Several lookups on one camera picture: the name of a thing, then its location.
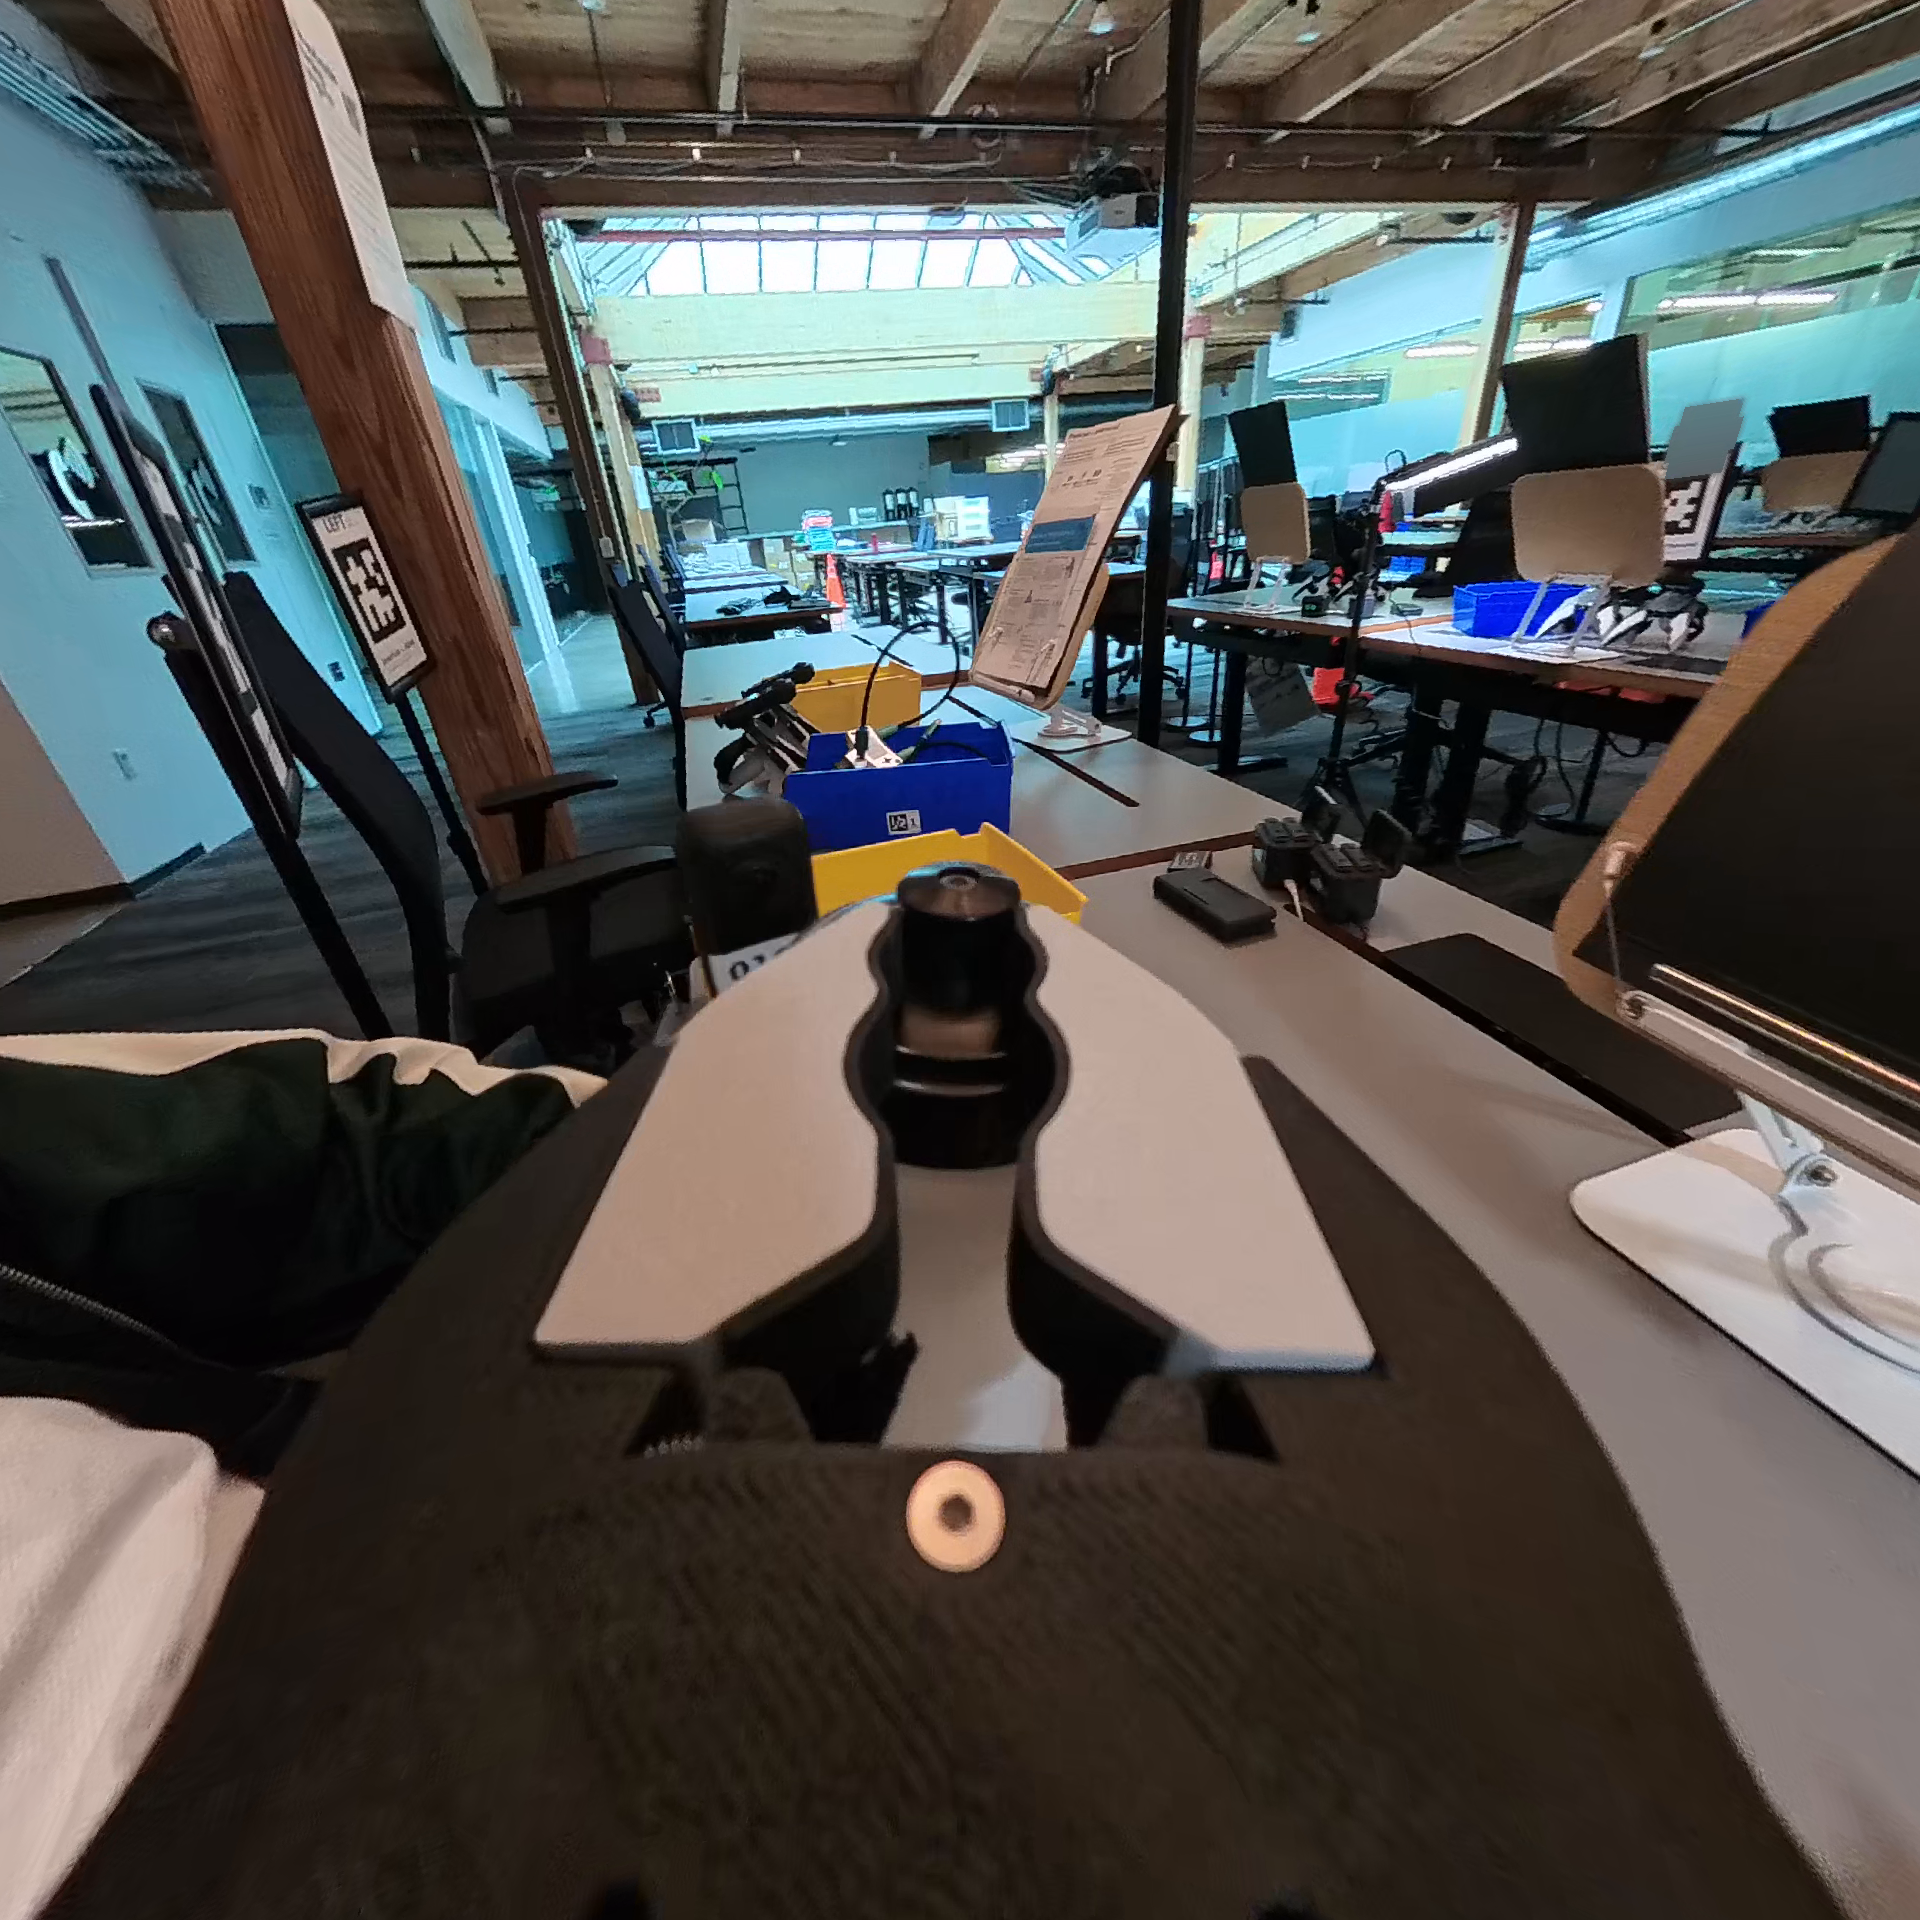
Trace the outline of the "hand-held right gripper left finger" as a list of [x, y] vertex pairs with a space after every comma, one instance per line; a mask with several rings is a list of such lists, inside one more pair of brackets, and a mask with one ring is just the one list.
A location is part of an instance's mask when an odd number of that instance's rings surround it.
[[870, 1084], [897, 912], [819, 922], [682, 1031], [536, 1325], [544, 1352], [849, 1370], [899, 1311]]

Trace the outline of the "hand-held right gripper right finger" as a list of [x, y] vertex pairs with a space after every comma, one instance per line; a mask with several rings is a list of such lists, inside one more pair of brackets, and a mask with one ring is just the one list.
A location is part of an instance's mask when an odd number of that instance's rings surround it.
[[1024, 912], [1052, 1088], [1015, 1176], [1008, 1308], [1062, 1380], [1363, 1374], [1376, 1343], [1254, 1064], [1163, 978]]

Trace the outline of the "black cylindrical mount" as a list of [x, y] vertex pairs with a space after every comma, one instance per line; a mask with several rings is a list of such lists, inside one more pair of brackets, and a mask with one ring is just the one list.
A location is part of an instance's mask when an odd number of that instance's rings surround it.
[[928, 1171], [1015, 1165], [1057, 1079], [1017, 883], [968, 861], [911, 870], [881, 957], [892, 1031], [881, 1112], [897, 1157]]

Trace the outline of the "grey desk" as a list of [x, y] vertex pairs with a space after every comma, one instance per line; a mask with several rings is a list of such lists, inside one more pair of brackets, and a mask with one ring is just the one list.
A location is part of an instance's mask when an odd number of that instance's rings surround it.
[[[731, 731], [719, 725], [719, 715], [743, 688], [796, 660], [866, 668], [871, 658], [874, 647], [850, 630], [785, 632], [688, 652], [682, 668], [688, 804], [723, 797], [714, 758]], [[963, 688], [942, 708], [945, 717], [959, 712], [1007, 725], [1015, 742], [1014, 837], [1068, 878], [1152, 866], [1188, 848], [1244, 848], [1259, 822], [1297, 818], [1294, 807], [1123, 731], [1083, 749], [1042, 748], [1040, 715], [986, 688]]]
[[1916, 1477], [1577, 1223], [1571, 1190], [1651, 1143], [1294, 917], [1230, 948], [1148, 866], [1075, 883], [1090, 933], [1283, 1067], [1519, 1310], [1777, 1811], [1852, 1915], [1916, 1915]]

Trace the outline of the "black desk mat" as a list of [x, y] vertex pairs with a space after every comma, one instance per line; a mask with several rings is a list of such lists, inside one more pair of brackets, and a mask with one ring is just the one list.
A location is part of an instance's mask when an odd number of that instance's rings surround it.
[[1555, 972], [1475, 933], [1383, 948], [1376, 962], [1659, 1144], [1722, 1128], [1743, 1111], [1737, 1092], [1595, 1013]]

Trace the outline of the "black clamp tool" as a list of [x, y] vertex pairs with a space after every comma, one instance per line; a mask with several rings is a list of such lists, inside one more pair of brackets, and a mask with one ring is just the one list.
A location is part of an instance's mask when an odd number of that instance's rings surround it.
[[743, 688], [715, 723], [735, 736], [714, 757], [714, 772], [728, 800], [785, 795], [785, 781], [808, 770], [809, 741], [819, 728], [800, 712], [800, 690], [815, 682], [812, 662], [793, 662]]

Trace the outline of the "black office chair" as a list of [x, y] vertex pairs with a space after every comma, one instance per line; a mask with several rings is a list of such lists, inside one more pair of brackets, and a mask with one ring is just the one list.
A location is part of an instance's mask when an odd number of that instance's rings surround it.
[[608, 794], [617, 780], [563, 772], [486, 795], [479, 810], [512, 827], [523, 876], [482, 886], [452, 942], [434, 812], [252, 579], [230, 574], [224, 595], [298, 760], [394, 886], [419, 1036], [489, 1054], [534, 1034], [555, 1064], [600, 1072], [623, 1061], [633, 1045], [619, 1013], [639, 1004], [658, 1016], [692, 962], [678, 853], [631, 844], [560, 858], [544, 845], [558, 807]]
[[684, 731], [684, 639], [654, 574], [612, 565], [610, 598], [623, 643], [656, 690], [647, 711], [664, 708], [674, 731]]

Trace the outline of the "yellow plastic bin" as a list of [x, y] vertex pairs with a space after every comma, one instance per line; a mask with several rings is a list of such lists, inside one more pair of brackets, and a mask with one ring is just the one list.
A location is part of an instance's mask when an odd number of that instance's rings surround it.
[[849, 906], [889, 898], [906, 876], [955, 861], [1007, 876], [1026, 906], [1042, 906], [1070, 924], [1083, 919], [1086, 893], [992, 822], [974, 831], [922, 831], [816, 854], [812, 860], [816, 912], [825, 919]]
[[920, 719], [922, 707], [922, 675], [897, 660], [816, 668], [791, 702], [793, 712], [820, 734], [906, 726]]

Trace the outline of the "small flat black device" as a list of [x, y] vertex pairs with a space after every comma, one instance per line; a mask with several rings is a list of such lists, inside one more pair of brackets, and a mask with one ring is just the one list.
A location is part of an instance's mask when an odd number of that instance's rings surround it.
[[1268, 938], [1278, 909], [1211, 868], [1166, 868], [1152, 880], [1155, 898], [1219, 944], [1248, 944]]

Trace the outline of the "paper document on stand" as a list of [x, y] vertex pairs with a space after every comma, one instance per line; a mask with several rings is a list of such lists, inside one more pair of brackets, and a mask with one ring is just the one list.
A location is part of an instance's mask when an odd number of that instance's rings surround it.
[[1024, 741], [1086, 751], [1118, 736], [1090, 712], [1064, 708], [1111, 570], [1121, 517], [1150, 479], [1179, 427], [1176, 404], [1073, 429], [1048, 476], [1035, 517], [976, 638], [969, 684], [1042, 715]]

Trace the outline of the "black framed marker sign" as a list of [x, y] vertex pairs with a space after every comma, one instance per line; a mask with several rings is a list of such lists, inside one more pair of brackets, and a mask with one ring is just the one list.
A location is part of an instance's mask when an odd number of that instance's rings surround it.
[[462, 804], [455, 800], [440, 749], [428, 741], [419, 690], [434, 671], [411, 603], [385, 542], [356, 493], [311, 496], [296, 503], [307, 539], [327, 575], [344, 622], [359, 647], [378, 693], [396, 708], [414, 746], [423, 780], [444, 821], [449, 851], [459, 861], [476, 895], [486, 876]]

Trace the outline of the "person's dark green jacket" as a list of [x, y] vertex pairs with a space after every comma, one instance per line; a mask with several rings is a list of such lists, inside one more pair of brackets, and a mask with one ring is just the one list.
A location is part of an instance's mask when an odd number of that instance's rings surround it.
[[431, 1246], [606, 1085], [318, 1029], [2, 1043], [2, 1391], [266, 1478]]

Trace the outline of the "white screen stand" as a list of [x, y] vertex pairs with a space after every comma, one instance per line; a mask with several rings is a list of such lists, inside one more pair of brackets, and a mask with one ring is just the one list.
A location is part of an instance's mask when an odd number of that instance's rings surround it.
[[1577, 1183], [1577, 1223], [1919, 1475], [1916, 1176], [1756, 1098], [1744, 1120]]

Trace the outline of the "black sign stand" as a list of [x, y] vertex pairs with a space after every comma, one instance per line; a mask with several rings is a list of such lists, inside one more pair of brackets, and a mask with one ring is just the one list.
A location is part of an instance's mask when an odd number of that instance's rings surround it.
[[96, 381], [87, 396], [128, 476], [134, 501], [161, 555], [166, 586], [176, 600], [175, 613], [151, 619], [150, 638], [240, 797], [354, 1023], [364, 1037], [387, 1039], [394, 1023], [300, 848], [305, 780], [298, 757], [259, 682], [224, 581], [209, 560], [166, 446], [128, 413], [115, 389]]

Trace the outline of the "long work table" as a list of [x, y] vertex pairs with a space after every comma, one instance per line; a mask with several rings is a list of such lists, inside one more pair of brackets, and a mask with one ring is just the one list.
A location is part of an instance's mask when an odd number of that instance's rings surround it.
[[[1171, 628], [1207, 635], [1248, 655], [1287, 658], [1307, 668], [1345, 658], [1353, 622], [1338, 615], [1305, 615], [1297, 607], [1257, 603], [1244, 592], [1168, 600]], [[1375, 615], [1361, 623], [1358, 662], [1364, 676], [1385, 682], [1412, 668], [1449, 675], [1496, 676], [1503, 684], [1544, 688], [1635, 690], [1654, 699], [1699, 699], [1739, 653], [1743, 619], [1711, 615], [1691, 645], [1675, 652], [1651, 639], [1513, 639], [1475, 638], [1448, 615]]]

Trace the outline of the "small blue plastic bin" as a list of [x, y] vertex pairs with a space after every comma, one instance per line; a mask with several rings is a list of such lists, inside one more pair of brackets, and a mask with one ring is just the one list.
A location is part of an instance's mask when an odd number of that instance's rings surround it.
[[1465, 582], [1451, 595], [1451, 627], [1472, 639], [1538, 638], [1586, 589], [1575, 581]]

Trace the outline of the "black screen with tan backing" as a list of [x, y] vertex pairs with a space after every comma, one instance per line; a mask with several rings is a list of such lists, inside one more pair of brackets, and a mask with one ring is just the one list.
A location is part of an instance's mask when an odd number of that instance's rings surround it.
[[1916, 1186], [1919, 533], [1737, 647], [1553, 926], [1574, 995]]

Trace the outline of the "person's white garment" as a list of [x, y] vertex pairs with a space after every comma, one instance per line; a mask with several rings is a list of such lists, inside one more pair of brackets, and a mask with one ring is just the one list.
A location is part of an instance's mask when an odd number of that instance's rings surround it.
[[2, 1891], [43, 1915], [185, 1690], [264, 1501], [180, 1431], [2, 1406]]

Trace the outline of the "white light bar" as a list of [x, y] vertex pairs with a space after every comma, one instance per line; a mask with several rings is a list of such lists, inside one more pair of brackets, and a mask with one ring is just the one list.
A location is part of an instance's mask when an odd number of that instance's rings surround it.
[[1378, 476], [1382, 491], [1420, 491], [1451, 485], [1458, 476], [1508, 459], [1521, 451], [1513, 435], [1480, 438], [1465, 448], [1433, 452], [1420, 461], [1388, 468]]

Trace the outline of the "wooden support post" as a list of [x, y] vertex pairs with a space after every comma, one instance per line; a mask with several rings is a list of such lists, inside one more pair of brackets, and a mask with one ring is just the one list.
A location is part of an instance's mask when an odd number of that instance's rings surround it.
[[434, 671], [428, 707], [492, 880], [521, 876], [486, 795], [553, 770], [419, 336], [374, 307], [282, 3], [156, 3], [224, 202], [344, 488], [359, 493]]

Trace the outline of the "white paper sheet on post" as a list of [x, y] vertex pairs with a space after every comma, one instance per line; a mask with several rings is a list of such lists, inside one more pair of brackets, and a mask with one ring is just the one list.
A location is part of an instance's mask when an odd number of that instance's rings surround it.
[[416, 288], [401, 260], [394, 215], [374, 157], [369, 119], [346, 47], [318, 3], [283, 3], [296, 36], [305, 94], [316, 115], [334, 195], [353, 255], [374, 307], [419, 332]]

